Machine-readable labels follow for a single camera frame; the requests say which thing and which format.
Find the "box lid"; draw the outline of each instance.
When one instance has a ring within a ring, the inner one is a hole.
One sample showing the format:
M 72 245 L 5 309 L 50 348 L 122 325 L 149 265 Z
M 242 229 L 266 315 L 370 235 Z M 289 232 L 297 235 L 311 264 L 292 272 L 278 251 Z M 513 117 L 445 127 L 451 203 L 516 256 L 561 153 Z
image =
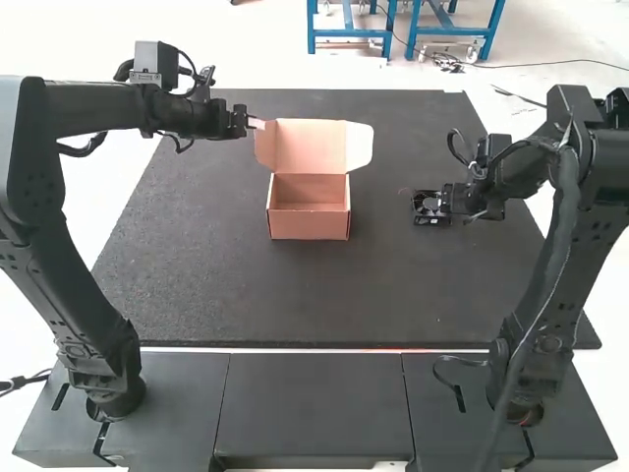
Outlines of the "box lid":
M 344 174 L 369 164 L 372 148 L 363 123 L 278 119 L 256 130 L 256 159 L 278 174 Z

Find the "wire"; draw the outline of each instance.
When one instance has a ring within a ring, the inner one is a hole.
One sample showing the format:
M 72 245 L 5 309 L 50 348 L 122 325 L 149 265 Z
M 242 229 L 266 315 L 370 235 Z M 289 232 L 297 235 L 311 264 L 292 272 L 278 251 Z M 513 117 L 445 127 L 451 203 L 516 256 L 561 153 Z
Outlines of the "wire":
M 171 93 L 174 96 L 181 96 L 183 98 L 188 98 L 190 96 L 193 95 L 193 93 L 195 93 L 195 91 L 197 90 L 197 87 L 199 86 L 199 76 L 197 74 L 197 66 L 195 66 L 195 63 L 193 62 L 193 60 L 190 58 L 190 56 L 188 54 L 186 54 L 184 51 L 182 51 L 181 49 L 177 49 L 177 52 L 188 61 L 188 63 L 190 64 L 190 67 L 192 67 L 193 69 L 193 74 L 192 74 L 192 78 L 194 81 L 193 87 L 188 90 L 186 93 Z
M 48 380 L 51 372 L 52 369 L 44 369 L 43 371 L 39 371 L 38 373 L 27 379 L 24 376 L 18 376 L 8 379 L 7 381 L 0 382 L 0 390 L 4 390 L 2 391 L 2 393 L 0 393 L 0 398 L 8 395 L 9 393 L 13 393 L 14 391 L 19 390 L 25 385 L 35 384 L 37 382 L 44 382 Z
M 457 388 L 456 388 L 456 386 L 454 386 L 454 383 L 452 383 L 449 380 L 447 380 L 436 369 L 436 367 L 437 367 L 439 362 L 449 362 L 449 361 L 458 362 L 459 364 L 461 364 L 463 366 L 466 366 L 466 367 L 484 367 L 484 366 L 486 366 L 488 364 L 488 360 L 476 361 L 476 360 L 472 360 L 472 359 L 465 359 L 463 357 L 451 356 L 449 354 L 443 355 L 443 356 L 439 356 L 439 357 L 437 357 L 434 360 L 434 362 L 432 363 L 432 374 L 434 375 L 434 377 L 438 381 L 440 381 L 442 384 L 447 386 L 457 396 L 459 395 L 459 391 L 457 391 Z
M 127 59 L 123 62 L 114 74 L 114 81 L 116 82 L 126 82 L 129 79 L 129 73 L 134 68 L 134 59 Z
M 441 71 L 450 71 L 454 73 L 463 74 L 465 73 L 464 65 L 467 63 L 463 63 L 458 57 L 453 56 L 452 54 L 448 54 L 443 51 L 433 52 L 429 58 L 432 60 L 432 64 L 441 69 Z
M 537 66 L 553 66 L 556 64 L 572 64 L 575 62 L 589 62 L 592 64 L 600 64 L 602 66 L 611 67 L 620 71 L 629 72 L 629 68 L 617 66 L 615 64 L 609 64 L 608 62 L 597 61 L 596 59 L 567 59 L 565 61 L 550 61 L 550 62 L 533 62 L 529 64 L 505 64 L 503 66 L 481 66 L 479 64 L 469 64 L 479 69 L 510 69 L 514 67 L 537 67 Z
M 388 19 L 388 21 L 390 23 L 393 22 L 391 17 L 387 13 L 387 11 L 384 10 L 384 8 L 381 5 L 378 5 L 377 8 L 382 10 L 382 12 L 384 13 L 384 15 L 386 15 L 386 18 Z M 406 41 L 403 41 L 402 39 L 400 39 L 397 36 L 397 34 L 395 34 L 394 31 L 392 31 L 391 33 L 393 34 L 393 37 L 395 39 L 397 39 L 399 42 L 404 44 L 406 47 L 409 46 L 409 43 L 406 42 Z M 415 50 L 415 52 L 419 52 L 420 54 L 422 53 L 422 51 L 418 50 L 415 47 L 413 48 L 413 50 Z M 505 64 L 503 66 L 482 66 L 480 64 L 471 64 L 469 62 L 464 62 L 464 61 L 462 61 L 461 59 L 459 59 L 456 56 L 453 56 L 451 54 L 442 53 L 442 52 L 441 53 L 432 54 L 430 56 L 430 58 L 434 61 L 435 56 L 438 56 L 439 54 L 442 55 L 442 56 L 450 56 L 450 58 L 454 58 L 455 64 L 460 66 L 460 67 L 472 66 L 472 67 L 477 67 L 479 69 L 510 69 L 510 68 L 515 68 L 515 67 L 553 66 L 553 65 L 556 65 L 556 64 L 572 64 L 572 63 L 576 63 L 576 62 L 588 62 L 588 63 L 591 63 L 591 64 L 599 64 L 599 65 L 602 65 L 602 66 L 611 67 L 613 69 L 618 69 L 620 71 L 629 72 L 629 68 L 618 66 L 618 65 L 615 65 L 615 64 L 609 64 L 608 62 L 598 61 L 596 59 L 567 59 L 567 60 L 564 60 L 564 61 L 533 62 L 533 63 L 528 63 L 528 64 Z
M 62 143 L 57 143 L 57 151 L 60 154 L 66 154 L 70 157 L 88 157 L 92 154 L 100 145 L 105 142 L 105 138 L 107 138 L 107 132 L 102 131 L 98 133 L 96 136 L 89 139 L 87 144 L 83 147 L 72 147 L 68 145 L 64 145 Z
M 479 219 L 481 216 L 483 216 L 484 214 L 487 214 L 487 213 L 489 213 L 488 209 L 484 209 L 482 211 L 479 211 L 478 213 L 474 213 L 474 214 L 468 216 L 467 218 L 465 218 L 463 220 L 463 224 L 464 225 L 471 224 L 474 221 L 476 221 L 477 219 Z
M 546 105 L 544 105 L 543 103 L 539 103 L 538 101 L 531 100 L 530 98 L 527 98 L 526 96 L 518 95 L 517 93 L 513 93 L 512 91 L 505 90 L 504 88 L 495 86 L 494 84 L 490 84 L 490 85 L 493 87 L 496 93 L 500 93 L 501 95 L 505 95 L 505 96 L 517 96 L 522 101 L 531 103 L 532 105 L 538 106 L 539 108 L 546 108 Z
M 467 154 L 469 155 L 469 158 L 465 157 L 458 150 L 456 150 L 456 147 L 454 146 L 455 136 L 458 136 L 459 139 L 463 142 L 463 146 L 465 146 L 465 149 L 466 149 Z M 474 151 L 470 147 L 470 144 L 467 142 L 463 134 L 457 128 L 452 128 L 450 131 L 448 131 L 445 141 L 448 145 L 448 150 L 456 158 L 456 160 L 461 162 L 466 167 L 469 167 L 472 161 L 474 160 Z
M 508 147 L 503 149 L 501 152 L 499 152 L 489 162 L 489 164 L 487 166 L 486 176 L 494 175 L 495 168 L 498 166 L 498 164 L 502 160 L 504 160 L 506 157 L 511 155 L 516 150 L 521 149 L 521 148 L 526 148 L 528 146 L 533 146 L 535 148 L 543 149 L 543 150 L 546 150 L 548 152 L 557 153 L 557 148 L 553 147 L 549 142 L 543 141 L 542 139 L 537 138 L 535 136 L 531 136 L 531 137 L 526 138 L 524 140 L 516 141 L 512 145 L 509 145 Z
M 552 237 L 551 256 L 548 260 L 543 281 L 544 285 L 551 284 L 550 289 L 540 310 L 509 360 L 502 392 L 493 409 L 486 440 L 472 469 L 473 472 L 486 472 L 486 467 L 491 460 L 500 430 L 505 423 L 509 403 L 515 393 L 520 372 L 533 349 L 533 333 L 538 329 L 538 322 L 550 303 L 570 258 L 571 234 L 577 221 L 578 204 L 581 199 L 578 185 L 579 159 L 571 147 L 556 149 L 555 153 L 559 154 L 560 159 L 556 192 L 561 192 L 562 198 L 557 211 L 557 227 Z
M 187 143 L 185 146 L 182 147 L 181 142 L 176 136 L 171 135 L 170 133 L 164 133 L 162 131 L 156 131 L 155 133 L 157 133 L 159 136 L 163 136 L 164 138 L 170 138 L 171 140 L 173 140 L 173 142 L 175 143 L 175 152 L 177 152 L 178 154 L 181 154 L 182 152 L 186 152 L 195 143 L 195 139 L 192 138 L 189 143 Z

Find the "blue table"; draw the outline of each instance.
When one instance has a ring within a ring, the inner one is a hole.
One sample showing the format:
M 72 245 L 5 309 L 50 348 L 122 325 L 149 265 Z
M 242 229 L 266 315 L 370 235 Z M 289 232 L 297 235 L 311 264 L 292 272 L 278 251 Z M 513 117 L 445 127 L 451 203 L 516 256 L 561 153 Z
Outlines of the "blue table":
M 385 29 L 356 29 L 352 18 L 351 0 L 343 1 L 344 29 L 315 29 L 315 14 L 318 12 L 317 0 L 308 1 L 308 53 L 315 54 L 318 37 L 381 37 L 383 40 L 382 57 L 389 59 L 393 40 L 393 23 L 397 12 L 398 0 L 389 0 Z M 370 0 L 370 14 L 374 15 L 377 0 Z
M 441 23 L 440 27 L 420 27 L 420 9 L 422 4 L 429 4 L 434 11 L 437 19 Z M 447 11 L 443 8 L 443 5 L 438 0 L 413 0 L 413 15 L 411 17 L 411 28 L 409 31 L 408 46 L 406 48 L 405 57 L 408 60 L 413 59 L 415 52 L 415 45 L 417 44 L 417 37 L 421 34 L 434 34 L 434 35 L 447 35 L 447 36 L 480 36 L 485 44 L 481 48 L 479 58 L 486 60 L 489 57 L 491 51 L 491 45 L 493 44 L 493 38 L 495 32 L 498 29 L 498 23 L 500 22 L 500 16 L 504 9 L 506 0 L 495 0 L 493 4 L 493 10 L 489 18 L 489 23 L 486 28 L 463 28 L 456 27 L 450 20 L 449 15 L 456 12 L 458 0 L 450 0 Z

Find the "white floor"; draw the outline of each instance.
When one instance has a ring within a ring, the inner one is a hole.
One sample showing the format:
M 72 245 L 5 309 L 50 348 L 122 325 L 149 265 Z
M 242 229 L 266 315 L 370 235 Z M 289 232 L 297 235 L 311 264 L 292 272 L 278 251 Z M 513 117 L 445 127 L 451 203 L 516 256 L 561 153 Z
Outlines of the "white floor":
M 517 98 L 497 95 L 488 84 L 544 100 L 554 84 L 587 85 L 604 96 L 629 86 L 629 73 L 593 64 L 522 69 L 467 68 L 448 75 L 432 64 L 409 63 L 396 43 L 390 65 L 351 51 L 336 56 L 306 54 L 304 0 L 162 0 L 82 2 L 4 0 L 0 29 L 0 74 L 31 74 L 58 80 L 109 80 L 118 64 L 133 55 L 136 39 L 160 39 L 187 51 L 198 66 L 216 64 L 224 88 L 378 88 L 464 89 L 488 131 L 519 138 L 544 119 L 543 111 Z M 485 21 L 490 0 L 461 0 L 455 22 Z M 396 21 L 407 39 L 409 14 Z M 339 22 L 339 16 L 320 22 Z M 364 22 L 380 21 L 358 19 Z M 591 58 L 629 67 L 626 30 L 629 2 L 615 0 L 507 0 L 493 47 L 491 65 Z M 421 126 L 422 117 L 417 117 Z M 64 211 L 73 238 L 92 266 L 157 145 L 136 132 L 110 134 L 89 159 L 63 159 L 67 182 Z M 179 157 L 186 165 L 185 155 Z M 529 200 L 545 231 L 551 191 Z M 608 258 L 586 310 L 602 339 L 598 352 L 579 352 L 576 365 L 616 447 L 620 460 L 605 472 L 629 470 L 629 415 L 624 365 L 626 312 L 629 297 L 629 238 L 622 237 Z M 51 335 L 10 280 L 0 275 L 0 378 L 30 374 L 51 366 L 55 348 Z M 11 455 L 11 449 L 34 404 L 39 387 L 31 386 L 0 400 L 0 470 L 32 471 L 35 467 Z

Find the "cardboard box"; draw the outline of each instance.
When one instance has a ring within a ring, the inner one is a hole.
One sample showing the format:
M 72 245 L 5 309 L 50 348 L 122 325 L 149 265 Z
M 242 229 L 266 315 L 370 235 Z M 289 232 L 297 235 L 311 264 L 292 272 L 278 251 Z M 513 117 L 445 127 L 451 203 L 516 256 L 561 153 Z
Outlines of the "cardboard box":
M 372 160 L 373 128 L 278 119 L 256 130 L 256 159 L 273 171 L 266 201 L 272 239 L 347 240 L 350 178 Z

